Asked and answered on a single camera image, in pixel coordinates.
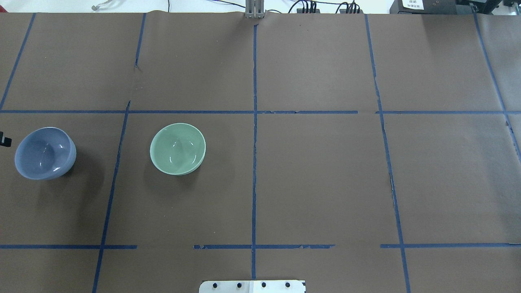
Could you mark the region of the black power strip left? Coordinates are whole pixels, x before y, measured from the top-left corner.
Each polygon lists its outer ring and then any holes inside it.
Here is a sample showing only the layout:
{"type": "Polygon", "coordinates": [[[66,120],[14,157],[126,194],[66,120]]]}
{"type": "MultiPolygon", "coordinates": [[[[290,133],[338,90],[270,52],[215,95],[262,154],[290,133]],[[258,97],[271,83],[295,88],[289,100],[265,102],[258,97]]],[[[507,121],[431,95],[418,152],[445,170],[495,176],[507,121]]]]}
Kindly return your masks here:
{"type": "Polygon", "coordinates": [[[296,13],[299,14],[316,14],[320,13],[320,10],[318,9],[317,5],[318,2],[315,1],[300,0],[292,6],[291,10],[294,10],[296,13]],[[298,3],[302,4],[302,8],[294,8],[298,3]]]}

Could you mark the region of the white metal mounting plate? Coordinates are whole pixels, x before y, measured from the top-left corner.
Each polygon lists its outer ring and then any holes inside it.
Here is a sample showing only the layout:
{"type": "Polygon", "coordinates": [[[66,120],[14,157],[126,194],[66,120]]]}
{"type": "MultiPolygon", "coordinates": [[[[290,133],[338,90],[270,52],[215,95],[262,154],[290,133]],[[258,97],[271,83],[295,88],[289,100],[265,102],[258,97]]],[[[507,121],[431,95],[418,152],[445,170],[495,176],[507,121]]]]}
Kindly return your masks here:
{"type": "Polygon", "coordinates": [[[303,280],[214,280],[204,281],[199,293],[305,293],[303,280]]]}

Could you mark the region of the blue ceramic bowl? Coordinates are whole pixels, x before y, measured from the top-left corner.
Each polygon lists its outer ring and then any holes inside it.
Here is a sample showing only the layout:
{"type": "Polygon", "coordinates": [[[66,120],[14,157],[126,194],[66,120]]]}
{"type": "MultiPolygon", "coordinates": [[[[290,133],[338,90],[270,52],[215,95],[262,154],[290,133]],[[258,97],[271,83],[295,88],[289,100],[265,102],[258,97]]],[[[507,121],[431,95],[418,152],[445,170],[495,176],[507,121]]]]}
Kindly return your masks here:
{"type": "Polygon", "coordinates": [[[76,145],[66,132],[56,127],[44,127],[20,142],[14,162],[24,178],[51,180],[69,172],[76,157],[76,145]]]}

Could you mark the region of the green ceramic bowl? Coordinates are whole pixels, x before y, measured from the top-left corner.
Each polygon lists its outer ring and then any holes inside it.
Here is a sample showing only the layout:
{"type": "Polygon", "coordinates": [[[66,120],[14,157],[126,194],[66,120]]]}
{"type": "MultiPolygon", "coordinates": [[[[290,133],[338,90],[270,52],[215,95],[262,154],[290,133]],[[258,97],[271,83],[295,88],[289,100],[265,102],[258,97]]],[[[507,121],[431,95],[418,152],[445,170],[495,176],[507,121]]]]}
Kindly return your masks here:
{"type": "Polygon", "coordinates": [[[182,176],[199,168],[206,155],[206,139],[191,124],[175,123],[158,131],[149,146],[153,165],[164,174],[182,176]]]}

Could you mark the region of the brown paper table cover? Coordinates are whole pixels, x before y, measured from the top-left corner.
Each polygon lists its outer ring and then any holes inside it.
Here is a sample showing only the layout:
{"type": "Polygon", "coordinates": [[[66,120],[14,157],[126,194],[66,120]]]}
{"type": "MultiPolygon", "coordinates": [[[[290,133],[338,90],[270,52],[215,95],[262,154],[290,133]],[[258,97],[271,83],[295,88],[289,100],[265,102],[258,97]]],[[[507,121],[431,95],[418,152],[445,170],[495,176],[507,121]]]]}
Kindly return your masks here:
{"type": "Polygon", "coordinates": [[[1,130],[2,293],[520,291],[513,15],[2,13],[1,130]],[[76,161],[24,178],[44,127],[76,161]]]}

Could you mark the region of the black power strip right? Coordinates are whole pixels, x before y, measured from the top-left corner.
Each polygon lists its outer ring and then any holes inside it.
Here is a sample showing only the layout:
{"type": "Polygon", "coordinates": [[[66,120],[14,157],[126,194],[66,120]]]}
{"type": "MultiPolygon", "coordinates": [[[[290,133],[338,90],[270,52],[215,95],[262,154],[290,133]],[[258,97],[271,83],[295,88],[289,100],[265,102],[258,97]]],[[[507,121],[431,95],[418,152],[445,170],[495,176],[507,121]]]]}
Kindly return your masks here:
{"type": "Polygon", "coordinates": [[[342,2],[337,6],[335,13],[339,14],[360,14],[363,13],[360,6],[355,2],[342,2]]]}

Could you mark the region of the black power strip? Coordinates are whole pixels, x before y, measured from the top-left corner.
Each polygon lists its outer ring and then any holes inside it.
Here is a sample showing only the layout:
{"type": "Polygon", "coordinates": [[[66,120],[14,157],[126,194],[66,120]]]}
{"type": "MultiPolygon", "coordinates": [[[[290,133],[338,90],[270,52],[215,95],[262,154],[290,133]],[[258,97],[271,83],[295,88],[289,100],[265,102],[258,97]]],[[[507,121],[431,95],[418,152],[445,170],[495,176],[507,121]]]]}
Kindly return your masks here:
{"type": "Polygon", "coordinates": [[[291,10],[294,10],[296,13],[299,14],[316,14],[320,13],[320,10],[318,9],[317,5],[318,2],[315,1],[300,0],[292,6],[291,10]],[[302,4],[302,8],[294,8],[298,3],[302,4]]]}
{"type": "Polygon", "coordinates": [[[335,13],[339,14],[360,14],[363,13],[360,6],[355,2],[342,2],[337,6],[335,13]]]}

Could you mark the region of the black equipment box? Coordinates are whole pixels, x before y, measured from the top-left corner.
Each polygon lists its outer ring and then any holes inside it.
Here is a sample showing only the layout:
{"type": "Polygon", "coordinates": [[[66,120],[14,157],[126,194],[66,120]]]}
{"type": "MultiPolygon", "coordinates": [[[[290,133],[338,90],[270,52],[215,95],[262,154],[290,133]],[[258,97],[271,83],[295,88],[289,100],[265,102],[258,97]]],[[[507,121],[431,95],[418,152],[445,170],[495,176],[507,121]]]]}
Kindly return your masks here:
{"type": "Polygon", "coordinates": [[[468,15],[473,14],[469,4],[459,0],[395,0],[390,14],[425,14],[425,15],[468,15]]]}

